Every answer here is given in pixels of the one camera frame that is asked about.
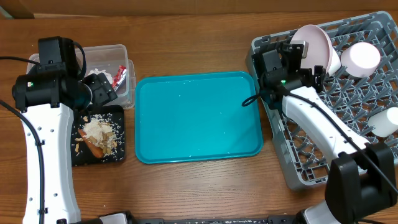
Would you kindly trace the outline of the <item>large white napkin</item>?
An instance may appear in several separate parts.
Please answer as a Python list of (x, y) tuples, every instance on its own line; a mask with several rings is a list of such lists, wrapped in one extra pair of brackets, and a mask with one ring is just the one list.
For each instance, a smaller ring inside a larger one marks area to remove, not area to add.
[(88, 74), (89, 75), (91, 75), (91, 74), (99, 75), (101, 73), (103, 73), (105, 75), (106, 79), (108, 80), (108, 82), (110, 84), (113, 83), (112, 75), (110, 73), (106, 72), (106, 70), (98, 70), (97, 68), (95, 68), (94, 70), (90, 70)]

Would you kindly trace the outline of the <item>red snack wrapper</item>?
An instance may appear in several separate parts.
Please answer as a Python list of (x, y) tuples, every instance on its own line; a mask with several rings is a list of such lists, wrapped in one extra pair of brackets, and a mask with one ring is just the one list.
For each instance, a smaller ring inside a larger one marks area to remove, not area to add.
[(127, 68), (124, 65), (120, 65), (117, 74), (113, 77), (112, 88), (114, 91), (118, 91), (126, 81)]

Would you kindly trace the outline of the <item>large pink plate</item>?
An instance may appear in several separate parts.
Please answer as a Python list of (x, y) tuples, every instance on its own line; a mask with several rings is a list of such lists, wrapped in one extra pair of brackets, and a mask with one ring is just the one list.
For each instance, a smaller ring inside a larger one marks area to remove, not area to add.
[(301, 68), (314, 68), (321, 65), (329, 71), (333, 57), (332, 45), (329, 36), (324, 30), (315, 25), (305, 25), (297, 30), (290, 41), (296, 44), (305, 41), (308, 44), (307, 56), (301, 61)]

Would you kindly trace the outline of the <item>bowl of food scraps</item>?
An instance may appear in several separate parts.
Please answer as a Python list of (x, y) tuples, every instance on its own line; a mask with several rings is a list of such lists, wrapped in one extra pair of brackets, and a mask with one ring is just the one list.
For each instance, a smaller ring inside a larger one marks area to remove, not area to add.
[(328, 74), (332, 77), (341, 67), (341, 60), (337, 54), (337, 51), (334, 48), (332, 49), (332, 57), (330, 67), (328, 69)]

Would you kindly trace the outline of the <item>white paper cup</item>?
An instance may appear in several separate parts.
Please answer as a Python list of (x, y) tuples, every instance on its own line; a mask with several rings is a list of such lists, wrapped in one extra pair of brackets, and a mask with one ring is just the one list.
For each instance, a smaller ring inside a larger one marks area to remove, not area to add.
[(376, 136), (385, 138), (397, 131), (397, 107), (391, 107), (368, 120), (368, 126), (373, 127), (371, 131)]

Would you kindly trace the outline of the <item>pink bowl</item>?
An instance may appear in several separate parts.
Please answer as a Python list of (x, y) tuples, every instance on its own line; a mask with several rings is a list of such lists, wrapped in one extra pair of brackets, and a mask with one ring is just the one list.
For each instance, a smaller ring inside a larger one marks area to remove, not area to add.
[(371, 76), (376, 71), (381, 61), (381, 54), (372, 44), (358, 42), (344, 50), (340, 60), (349, 75), (364, 78)]

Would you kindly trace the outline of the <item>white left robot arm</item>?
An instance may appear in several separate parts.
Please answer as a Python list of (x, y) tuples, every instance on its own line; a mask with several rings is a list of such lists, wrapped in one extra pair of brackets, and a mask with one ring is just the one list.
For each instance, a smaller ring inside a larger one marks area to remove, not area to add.
[(23, 222), (78, 223), (71, 159), (75, 113), (103, 106), (117, 94), (104, 74), (86, 74), (86, 64), (77, 62), (77, 42), (49, 37), (38, 47), (39, 61), (12, 87), (27, 147)]

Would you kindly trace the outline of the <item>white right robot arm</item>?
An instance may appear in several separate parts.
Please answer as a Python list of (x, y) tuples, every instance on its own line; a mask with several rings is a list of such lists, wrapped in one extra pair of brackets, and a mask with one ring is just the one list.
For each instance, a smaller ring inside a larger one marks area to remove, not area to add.
[(326, 69), (302, 67), (308, 44), (282, 43), (251, 57), (261, 98), (298, 124), (321, 150), (330, 166), (325, 199), (298, 212), (295, 223), (358, 223), (397, 204), (394, 156), (381, 142), (371, 144), (352, 131), (319, 98)]

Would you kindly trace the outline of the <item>orange carrot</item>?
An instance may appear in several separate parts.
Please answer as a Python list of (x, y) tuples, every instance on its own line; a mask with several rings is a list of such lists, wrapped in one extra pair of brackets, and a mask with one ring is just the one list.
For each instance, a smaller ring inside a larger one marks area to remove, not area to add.
[(82, 129), (78, 129), (78, 133), (83, 138), (85, 144), (91, 153), (98, 159), (101, 159), (104, 156), (102, 148), (93, 144), (93, 142), (89, 139), (88, 135)]

